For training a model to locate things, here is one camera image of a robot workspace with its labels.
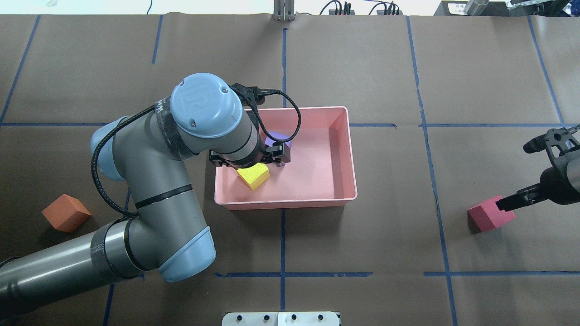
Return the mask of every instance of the red block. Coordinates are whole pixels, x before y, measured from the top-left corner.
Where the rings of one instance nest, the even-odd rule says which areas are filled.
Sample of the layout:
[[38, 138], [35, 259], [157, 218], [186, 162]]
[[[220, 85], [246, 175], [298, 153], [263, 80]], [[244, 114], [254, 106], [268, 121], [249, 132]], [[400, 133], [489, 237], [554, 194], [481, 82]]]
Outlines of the red block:
[[505, 212], [498, 209], [495, 202], [500, 199], [502, 199], [502, 196], [495, 196], [467, 211], [467, 214], [475, 221], [482, 232], [497, 229], [516, 218], [513, 212]]
[[63, 194], [42, 211], [52, 227], [71, 233], [90, 217], [80, 200]]

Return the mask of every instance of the black cable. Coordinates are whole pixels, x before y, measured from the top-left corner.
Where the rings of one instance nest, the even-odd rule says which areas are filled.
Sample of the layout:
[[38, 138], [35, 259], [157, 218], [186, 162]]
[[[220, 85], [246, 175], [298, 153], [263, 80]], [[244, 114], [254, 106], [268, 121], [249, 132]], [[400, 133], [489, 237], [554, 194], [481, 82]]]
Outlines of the black cable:
[[328, 6], [329, 6], [331, 3], [333, 3], [333, 2], [335, 3], [335, 5], [338, 3], [338, 7], [339, 7], [340, 9], [338, 9], [338, 13], [337, 13], [337, 15], [340, 15], [340, 14], [342, 13], [342, 3], [341, 3], [340, 1], [338, 1], [338, 0], [331, 0], [330, 2], [328, 2], [328, 3], [327, 3], [327, 4], [326, 4], [324, 7], [323, 7], [323, 9], [320, 11], [320, 14], [319, 14], [319, 15], [321, 15], [321, 14], [324, 12], [324, 9], [326, 9], [326, 7], [328, 7]]
[[383, 11], [383, 12], [386, 12], [386, 11], [387, 11], [387, 3], [386, 3], [386, 2], [379, 2], [379, 3], [377, 3], [377, 4], [376, 4], [376, 5], [375, 5], [375, 6], [374, 6], [372, 9], [371, 9], [371, 12], [369, 12], [369, 13], [368, 13], [368, 15], [370, 16], [370, 15], [372, 14], [372, 11], [373, 11], [373, 10], [375, 10], [375, 8], [376, 8], [377, 6], [380, 6], [380, 5], [384, 5], [384, 6], [385, 6], [385, 9], [384, 9], [384, 11]]
[[379, 6], [379, 5], [383, 5], [383, 6], [385, 6], [385, 8], [384, 8], [384, 10], [383, 10], [383, 15], [386, 15], [386, 14], [387, 14], [387, 12], [389, 12], [389, 11], [391, 10], [391, 8], [392, 8], [392, 12], [393, 12], [393, 14], [395, 13], [395, 10], [396, 10], [396, 11], [399, 11], [399, 10], [400, 10], [400, 8], [399, 8], [398, 4], [396, 4], [396, 3], [394, 3], [394, 2], [376, 1], [376, 0], [367, 0], [367, 1], [371, 1], [371, 2], [378, 2], [378, 3], [377, 3], [377, 4], [376, 4], [376, 5], [375, 5], [375, 6], [374, 6], [372, 9], [371, 9], [371, 11], [368, 13], [368, 15], [369, 15], [369, 16], [372, 14], [372, 11], [373, 11], [373, 10], [375, 10], [375, 8], [376, 8], [377, 6]]
[[13, 261], [13, 260], [16, 260], [16, 259], [18, 259], [18, 258], [20, 258], [20, 257], [10, 257], [10, 258], [8, 258], [7, 260], [4, 260], [3, 262], [1, 262], [1, 263], [0, 263], [0, 267], [2, 267], [2, 266], [4, 266], [4, 265], [8, 264], [9, 262], [11, 262], [11, 261]]
[[[242, 99], [247, 98], [247, 95], [240, 93], [237, 88], [235, 88], [235, 87], [230, 87], [230, 88]], [[298, 123], [296, 124], [296, 130], [294, 130], [294, 133], [292, 134], [292, 136], [290, 136], [286, 139], [278, 139], [278, 138], [272, 136], [268, 132], [268, 130], [266, 129], [266, 126], [264, 126], [264, 122], [262, 121], [262, 118], [260, 118], [260, 112], [258, 112], [258, 108], [254, 104], [254, 101], [251, 101], [250, 99], [244, 100], [244, 101], [250, 106], [250, 108], [252, 109], [252, 112], [256, 115], [256, 119], [258, 120], [258, 123], [260, 124], [260, 127], [262, 128], [262, 130], [264, 131], [266, 136], [268, 136], [271, 140], [273, 140], [275, 142], [287, 143], [287, 142], [291, 141], [292, 139], [294, 139], [294, 137], [296, 137], [296, 135], [298, 134], [298, 131], [300, 130], [300, 125], [302, 124], [302, 115], [300, 114], [300, 110], [298, 109], [298, 106], [296, 105], [296, 103], [294, 103], [294, 101], [286, 93], [284, 93], [283, 91], [281, 91], [279, 89], [269, 89], [269, 91], [271, 92], [271, 94], [278, 94], [278, 95], [282, 95], [283, 97], [285, 97], [290, 102], [290, 104], [292, 104], [292, 106], [294, 107], [294, 110], [296, 110], [296, 114], [298, 115]]]
[[103, 185], [101, 184], [101, 180], [99, 179], [99, 174], [97, 172], [97, 162], [99, 160], [99, 154], [101, 153], [101, 149], [103, 149], [104, 145], [111, 139], [113, 138], [113, 136], [115, 136], [115, 134], [123, 129], [124, 127], [126, 127], [128, 124], [130, 124], [131, 122], [141, 118], [142, 116], [146, 115], [147, 113], [151, 112], [155, 110], [155, 106], [150, 106], [148, 108], [146, 108], [145, 110], [135, 114], [134, 116], [128, 118], [127, 120], [123, 121], [122, 123], [118, 124], [115, 128], [113, 128], [111, 131], [109, 131], [109, 133], [103, 138], [101, 139], [101, 141], [99, 142], [99, 144], [97, 144], [97, 147], [95, 147], [95, 152], [93, 153], [92, 158], [90, 159], [90, 174], [93, 176], [93, 182], [95, 183], [95, 186], [97, 187], [97, 191], [99, 192], [99, 194], [101, 195], [101, 197], [103, 197], [103, 199], [105, 200], [105, 202], [115, 211], [123, 214], [123, 219], [126, 219], [127, 217], [129, 218], [136, 218], [137, 216], [139, 216], [139, 213], [135, 212], [129, 212], [126, 209], [123, 209], [121, 206], [119, 206], [116, 202], [114, 202], [105, 192], [105, 189], [103, 189]]

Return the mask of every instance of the ur logo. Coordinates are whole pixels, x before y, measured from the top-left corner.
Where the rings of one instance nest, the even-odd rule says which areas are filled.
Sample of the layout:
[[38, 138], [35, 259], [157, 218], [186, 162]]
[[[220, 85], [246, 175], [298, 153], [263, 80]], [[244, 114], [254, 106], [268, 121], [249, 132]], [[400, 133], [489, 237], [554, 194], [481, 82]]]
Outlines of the ur logo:
[[205, 108], [211, 105], [211, 95], [205, 84], [191, 85], [182, 93], [182, 101], [188, 107]]

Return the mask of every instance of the plastic bin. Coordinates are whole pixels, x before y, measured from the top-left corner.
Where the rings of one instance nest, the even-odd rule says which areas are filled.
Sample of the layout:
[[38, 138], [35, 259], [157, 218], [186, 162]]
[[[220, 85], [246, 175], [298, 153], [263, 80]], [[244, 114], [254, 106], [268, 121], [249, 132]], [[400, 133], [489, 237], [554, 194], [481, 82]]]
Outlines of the plastic bin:
[[[269, 131], [291, 135], [293, 108], [261, 109]], [[233, 168], [216, 168], [215, 202], [231, 210], [344, 206], [357, 197], [346, 107], [301, 108], [291, 162], [269, 164], [270, 178], [252, 191]]]

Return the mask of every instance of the yellow sponge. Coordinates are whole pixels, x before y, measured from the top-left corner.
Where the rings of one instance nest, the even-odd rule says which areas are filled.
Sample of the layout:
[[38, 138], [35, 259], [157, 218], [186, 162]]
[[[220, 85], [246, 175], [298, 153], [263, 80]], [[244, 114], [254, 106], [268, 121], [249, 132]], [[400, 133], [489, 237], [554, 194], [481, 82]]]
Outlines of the yellow sponge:
[[264, 181], [270, 177], [270, 170], [264, 163], [256, 163], [256, 165], [247, 169], [237, 169], [238, 174], [242, 180], [252, 190], [256, 190]]

